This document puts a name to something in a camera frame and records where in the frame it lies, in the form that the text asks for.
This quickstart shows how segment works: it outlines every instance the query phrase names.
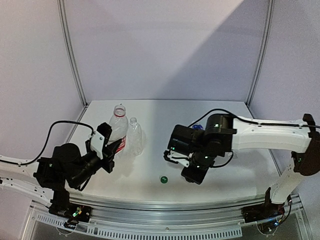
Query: cable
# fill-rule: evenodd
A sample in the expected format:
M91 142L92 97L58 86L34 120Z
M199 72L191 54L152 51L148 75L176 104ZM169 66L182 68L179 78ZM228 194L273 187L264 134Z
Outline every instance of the cable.
M320 126L318 126L318 125L302 125L302 127L320 129Z
M196 124L197 122L201 121L203 118L205 118L208 114L215 112L215 111L220 111L220 112L225 112L227 114L229 114L231 117L238 119L241 122L247 123L247 124L255 124L255 125L261 125L261 126L279 126L279 127L295 127L295 128L316 128L316 129L320 129L319 125L299 125L299 124L294 124L294 123L277 123L277 122L262 122L259 123L257 121L250 121L250 120L246 120L243 119L237 115L235 115L234 113L222 109L222 108L214 108L211 109L210 111L208 111L206 114L204 114L202 117L200 117L198 120L194 121L193 123L191 123L189 126L187 126L188 128L190 128L192 125Z
M187 158L187 157L175 157L175 156L172 156L171 159L185 159L185 160L188 160L189 158Z
M84 183L84 185L80 188L78 188L78 190L80 191L80 192L82 192L84 189L85 189L85 187L87 186L87 184L89 183L89 181L90 181L90 178L91 178L91 176L85 181L85 183Z
M264 236L266 236L267 238L269 237L269 236L273 236L273 235L275 235L275 233L276 233L276 231L278 230L278 228L276 228L275 230L274 230L274 232L272 232L272 233L270 233L270 234L265 234L265 233L263 233L262 231L261 231L261 229L259 228L259 226L258 225L260 225L260 224L256 224L256 228L258 229L258 231L259 231L259 233L261 233L262 235L264 235Z
M49 132L46 136L46 140L45 140L45 143L44 143L44 146L41 150L41 152L38 154L38 156L36 156L33 160L29 161L29 162L25 162L25 163L17 163L17 162L13 162L13 161L6 161L6 160L2 160L0 159L0 162L2 163L6 163L6 164L12 164L12 165L21 165L21 166L26 166L26 165L29 165L29 164L32 164L34 162L36 162L38 160L38 158L42 155L42 153L44 152L46 146L47 146L47 143L48 143L48 140L49 140L49 136L50 136L50 133L51 133L51 130L53 128L54 125L56 124L76 124L76 125L81 125L81 126L85 126L87 128L90 128L91 129L91 135L94 134L95 130L92 126L86 124L86 123L82 123L82 122L78 122L78 121L70 121L70 120L59 120L59 121L55 121L49 128Z
M280 220L278 221L278 223L277 223L276 225L274 225L274 227L272 227L271 229L277 228L277 227L279 227L280 225L282 225L282 224L288 219L288 217L290 216L291 209L292 209L292 198L291 198L291 196L289 195L286 200L287 200L288 205L289 205L288 214L287 214L287 215L285 216L285 218L284 218L284 213L282 212L282 217L280 218Z
M284 218L284 217L285 217L285 213L284 213L283 211L278 210L278 213L281 213L281 214L282 214L281 218Z
M215 108L215 109L211 109L210 111L208 111L205 115L203 115L202 117L200 117L198 120L194 121L193 123L191 123L188 128L190 128L192 125L196 124L197 122L201 121L203 118L205 118L208 114L212 113L212 112L215 112L215 111L220 111L220 112L225 112L229 115L231 115L232 117L234 117L235 119L238 119L244 123L247 123L247 124L255 124L255 125L259 125L259 123L257 121L249 121L249 120L246 120L246 119L242 119L240 117L238 117L237 115L235 115L234 113L228 111L228 110L225 110L225 109L222 109L222 108Z
M213 165L212 168L213 169L222 168L222 167L226 166L228 163L230 163L232 158L234 157L234 152L233 151L231 151L231 152L232 152L232 155L231 155L231 157L229 158L229 160L226 163L218 165L218 166L214 166Z

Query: bottle label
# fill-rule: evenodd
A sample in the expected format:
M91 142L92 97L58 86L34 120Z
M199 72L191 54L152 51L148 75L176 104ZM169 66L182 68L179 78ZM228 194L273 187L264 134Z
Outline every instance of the bottle label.
M125 146L126 146L126 138L127 138L127 136L124 136L124 137L121 139L121 143L120 143L120 145L119 145L119 147L118 147L118 149L116 150L115 153L118 153L118 152L120 152L122 149L125 148Z

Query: white table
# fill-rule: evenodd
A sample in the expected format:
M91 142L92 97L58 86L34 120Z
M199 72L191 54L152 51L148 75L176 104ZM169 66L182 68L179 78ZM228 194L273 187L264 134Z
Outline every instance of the white table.
M83 195L133 203L216 203L263 195L279 175L267 149L246 149L236 154L227 166L210 168L201 185L186 182L183 166L164 160L163 152L176 124L189 125L213 108L223 108L238 116L251 118L243 102L197 100L104 100L93 101L81 122L96 128L109 122L114 106L123 104L128 119L136 117L145 133L142 155L132 157L128 149L115 160L113 172L100 169L91 177ZM207 118L201 121L206 126ZM90 130L78 126L71 143L86 153L85 141ZM227 161L216 158L216 164ZM161 176L168 183L160 181Z

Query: plastic bottle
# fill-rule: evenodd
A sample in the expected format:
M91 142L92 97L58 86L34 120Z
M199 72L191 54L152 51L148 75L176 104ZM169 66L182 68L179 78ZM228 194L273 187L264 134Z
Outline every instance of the plastic bottle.
M142 129L135 117L130 118L128 129L129 149L133 155L138 156L143 151L142 146Z
M114 107L113 115L110 118L109 125L112 128L112 133L109 138L108 144L111 144L114 141L122 139L121 144L116 151L116 153L118 153L121 150L123 150L126 146L126 136L127 136L128 126L129 126L128 118L126 116L125 106L120 104Z

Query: white wall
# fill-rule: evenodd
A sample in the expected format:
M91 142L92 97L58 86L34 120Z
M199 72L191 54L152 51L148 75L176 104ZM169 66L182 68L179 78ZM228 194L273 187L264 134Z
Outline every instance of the white wall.
M56 0L0 1L0 103L0 154L8 157L34 158L54 121L79 115ZM44 156L70 129L54 127ZM0 204L0 239L19 239L30 199L0 190Z
M310 113L320 124L320 2L275 1L271 34L252 104L257 118L293 120ZM274 151L284 169L290 156ZM298 192L314 239L320 239L320 173Z
M81 0L65 5L89 101L245 101L268 0Z

